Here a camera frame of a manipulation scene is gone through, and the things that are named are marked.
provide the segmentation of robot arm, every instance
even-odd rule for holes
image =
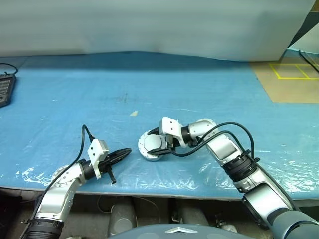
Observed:
[[[116,183],[111,166],[130,154],[131,149],[121,149],[108,154],[106,143],[93,139],[88,149],[90,160],[82,159],[59,176],[56,182],[45,193],[42,202],[28,227],[23,239],[42,238],[58,239],[64,222],[73,204],[73,198],[78,187],[88,179],[101,178],[108,173],[112,184]],[[52,176],[54,180],[67,166],[59,168]]]
[[[319,223],[295,211],[289,195],[258,165],[258,159],[230,140],[224,131],[215,128],[216,124],[210,119],[183,127],[178,121],[164,117],[158,128],[142,135],[139,149],[145,158],[154,161],[168,153],[187,155],[177,154],[176,147],[198,147],[206,143],[209,153],[229,175],[237,190],[244,193],[243,203],[256,222],[269,228],[275,239],[297,239],[302,234],[315,238]]]

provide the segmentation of black cable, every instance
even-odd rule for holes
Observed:
[[[280,186],[280,184],[259,164],[257,164],[257,166],[259,167],[259,169],[266,174],[267,177],[270,178],[271,181],[273,181],[273,183],[279,188],[279,190],[285,195],[285,197],[288,199],[288,201],[290,202],[290,204],[293,206],[293,208],[296,211],[300,211],[300,208],[295,204],[295,202],[292,200],[292,198],[289,196],[289,194],[282,188],[282,186]]]
[[[236,138],[236,136],[232,133],[232,132],[229,132],[227,130],[224,130],[224,131],[221,131],[221,132],[218,132],[217,134],[213,135],[211,138],[209,138],[208,140],[206,140],[204,143],[201,143],[199,146],[197,146],[195,149],[193,149],[192,151],[190,152],[187,152],[187,153],[184,153],[184,154],[179,154],[179,153],[176,153],[174,151],[172,151],[171,148],[169,148],[169,152],[177,157],[186,157],[186,156],[189,156],[195,152],[197,152],[198,150],[200,150],[201,148],[203,148],[205,145],[207,145],[209,142],[211,142],[213,139],[217,138],[218,136],[222,135],[222,134],[229,134],[231,135],[234,140],[236,141],[236,143],[238,144],[238,147],[242,150],[242,151],[245,151],[243,146],[240,144],[239,140]]]
[[[225,125],[235,125],[235,126],[242,128],[246,132],[246,134],[248,135],[249,140],[250,140],[251,157],[255,158],[255,143],[254,143],[254,139],[253,139],[251,133],[243,125],[236,123],[236,122],[225,122],[225,123],[221,123],[219,125],[216,125],[214,128],[210,129],[206,134],[204,134],[198,143],[201,143],[205,139],[205,137],[208,136],[210,133],[212,133],[215,129],[220,128],[220,127],[225,126]]]
[[[209,130],[206,134],[204,134],[204,136],[198,141],[199,143],[201,143],[203,141],[203,139],[208,136],[211,132],[213,132],[215,129],[221,127],[221,126],[224,126],[224,125],[229,125],[229,124],[233,124],[233,125],[237,125],[239,127],[241,127],[246,133],[247,135],[249,136],[249,139],[250,139],[250,142],[251,142],[251,148],[252,150],[254,150],[254,139],[251,135],[251,133],[244,127],[242,126],[241,124],[238,124],[238,123],[235,123],[235,122],[226,122],[226,123],[221,123],[217,126],[215,126],[214,128],[212,128],[211,130]],[[243,146],[240,144],[239,140],[237,139],[237,137],[227,131],[227,130],[224,130],[224,131],[221,131],[221,132],[218,132],[217,134],[213,135],[211,138],[209,138],[208,140],[206,140],[204,143],[200,144],[198,147],[196,147],[195,149],[193,149],[192,151],[188,152],[188,153],[185,153],[185,154],[179,154],[179,153],[176,153],[174,151],[172,151],[172,149],[169,149],[170,153],[177,156],[177,157],[186,157],[186,156],[189,156],[195,152],[197,152],[199,149],[201,149],[202,147],[204,147],[206,144],[208,144],[210,141],[212,141],[213,139],[217,138],[218,136],[222,135],[222,134],[229,134],[231,135],[234,140],[236,141],[238,147],[244,152],[244,148]],[[252,154],[252,159],[255,160],[254,158],[254,151],[251,152]],[[283,193],[283,195],[288,199],[288,201],[290,202],[290,204],[292,205],[292,207],[294,208],[294,210],[296,211],[300,211],[300,208],[295,204],[295,202],[292,200],[292,198],[289,196],[289,194],[282,188],[282,186],[280,186],[280,184],[262,167],[260,166],[259,164],[257,164],[257,166],[260,168],[260,170],[272,181],[274,182],[274,184],[279,188],[279,190]]]
[[[41,197],[39,198],[39,200],[38,200],[38,202],[37,202],[37,204],[36,204],[36,206],[35,206],[35,208],[34,208],[34,211],[33,211],[32,215],[31,215],[31,217],[30,217],[30,220],[33,220],[33,219],[34,219],[34,217],[35,217],[35,215],[36,215],[36,213],[37,213],[37,211],[38,211],[38,209],[39,209],[39,207],[40,207],[40,205],[41,205],[41,203],[42,203],[42,200],[43,200],[45,194],[49,191],[50,187],[52,187],[52,185],[59,179],[59,177],[61,177],[62,174],[64,174],[67,170],[69,170],[69,169],[80,159],[80,157],[81,157],[81,155],[82,155],[82,152],[83,152],[83,148],[84,148],[84,139],[85,139],[85,134],[84,134],[85,131],[84,131],[84,130],[86,130],[87,133],[88,133],[88,135],[90,135],[90,136],[92,137],[92,135],[90,134],[90,132],[89,132],[89,130],[88,130],[88,128],[87,128],[87,126],[86,126],[85,124],[82,125],[82,130],[81,130],[81,148],[80,148],[80,152],[79,152],[78,156],[76,157],[76,159],[75,159],[69,166],[67,166],[65,169],[63,169],[63,170],[51,181],[51,183],[46,187],[46,189],[45,189],[44,192],[42,193]],[[29,227],[29,224],[30,224],[30,223],[27,223],[27,226],[25,227],[25,229],[24,229],[24,231],[23,231],[23,233],[22,233],[20,239],[23,238],[23,236],[24,236],[24,234],[25,234],[27,228]]]
[[[316,66],[314,66],[313,63],[311,63],[302,53],[301,53],[301,50],[298,51],[299,55],[309,64],[311,65],[315,71],[317,71],[319,73],[319,70],[317,69]]]
[[[12,65],[12,64],[9,64],[9,63],[0,63],[0,65],[7,65],[7,66],[13,67],[13,68],[15,69],[15,72],[12,73],[13,75],[15,75],[16,73],[18,73],[18,71],[19,71],[16,66],[14,66],[14,65]]]

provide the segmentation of black ribbed joint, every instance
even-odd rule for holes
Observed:
[[[89,179],[95,177],[94,168],[92,166],[90,166],[91,161],[86,161],[85,159],[81,159],[79,161],[79,163],[82,165],[84,178],[86,180],[89,180]]]
[[[25,239],[58,239],[64,222],[50,219],[34,219],[25,233]]]
[[[192,141],[188,126],[181,128],[181,136],[183,137],[184,143],[186,144]]]
[[[223,165],[223,169],[233,182],[238,182],[255,172],[257,165],[249,153],[250,151],[246,150],[235,159]]]

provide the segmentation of gray cylinder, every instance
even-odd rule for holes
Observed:
[[[111,237],[136,227],[136,214],[130,198],[121,198],[113,205],[108,236]]]
[[[288,211],[278,215],[271,228],[275,239],[315,239],[318,238],[316,237],[318,230],[318,222],[299,211]]]
[[[209,225],[203,211],[192,204],[182,203],[179,212],[183,224]]]

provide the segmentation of table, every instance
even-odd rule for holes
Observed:
[[[201,118],[245,125],[261,165],[292,198],[319,197],[318,105],[272,102],[249,63],[142,52],[0,61],[19,68],[12,102],[0,108],[0,187],[43,190],[78,154],[86,124],[110,151],[133,151],[114,165],[116,184],[91,179],[79,192],[240,198],[205,148],[187,158],[141,157],[139,137],[168,116],[183,125]],[[228,129],[249,148],[240,129]]]

